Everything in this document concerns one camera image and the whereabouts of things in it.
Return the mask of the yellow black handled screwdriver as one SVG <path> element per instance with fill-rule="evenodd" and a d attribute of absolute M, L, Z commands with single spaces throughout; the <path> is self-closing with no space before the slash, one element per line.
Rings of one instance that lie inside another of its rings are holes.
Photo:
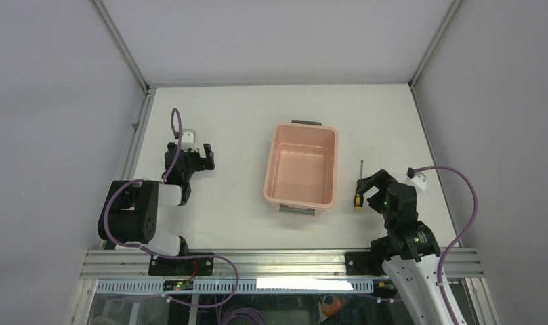
<path fill-rule="evenodd" d="M 361 159 L 359 177 L 356 181 L 356 191 L 355 191 L 355 197 L 354 197 L 354 207 L 357 210 L 360 210 L 364 203 L 363 195 L 358 193 L 358 190 L 362 187 L 362 184 L 363 184 L 363 167 L 364 167 L 364 160 Z"/>

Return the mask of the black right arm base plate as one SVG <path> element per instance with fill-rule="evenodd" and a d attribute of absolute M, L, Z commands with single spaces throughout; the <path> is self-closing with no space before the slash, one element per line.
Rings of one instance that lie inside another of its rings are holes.
<path fill-rule="evenodd" d="M 371 251 L 350 251 L 344 254 L 346 274 L 349 276 L 384 276 L 385 258 Z"/>

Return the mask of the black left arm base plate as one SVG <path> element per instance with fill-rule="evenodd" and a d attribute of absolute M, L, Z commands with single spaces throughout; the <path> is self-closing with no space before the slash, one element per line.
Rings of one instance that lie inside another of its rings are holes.
<path fill-rule="evenodd" d="M 150 259 L 148 266 L 149 276 L 212 276 L 214 258 L 203 257 L 202 254 L 193 254 L 193 259 L 166 259 L 158 257 Z"/>

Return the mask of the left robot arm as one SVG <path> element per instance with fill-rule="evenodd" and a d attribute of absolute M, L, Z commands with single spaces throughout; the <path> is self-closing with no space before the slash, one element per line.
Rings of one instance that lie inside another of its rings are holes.
<path fill-rule="evenodd" d="M 119 246 L 145 249 L 154 256 L 187 256 L 186 240 L 157 225 L 160 207 L 180 207 L 191 195 L 190 180 L 196 172 L 214 170 L 211 145 L 167 144 L 165 167 L 169 176 L 159 181 L 111 183 L 98 221 L 98 236 Z"/>

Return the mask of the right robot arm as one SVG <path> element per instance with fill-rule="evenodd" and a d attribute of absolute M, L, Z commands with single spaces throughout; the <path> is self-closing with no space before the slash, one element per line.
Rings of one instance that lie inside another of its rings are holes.
<path fill-rule="evenodd" d="M 466 324 L 434 233 L 419 220 L 417 190 L 381 169 L 356 182 L 354 206 L 367 203 L 383 217 L 386 236 L 365 253 L 346 254 L 348 274 L 388 276 L 416 324 Z"/>

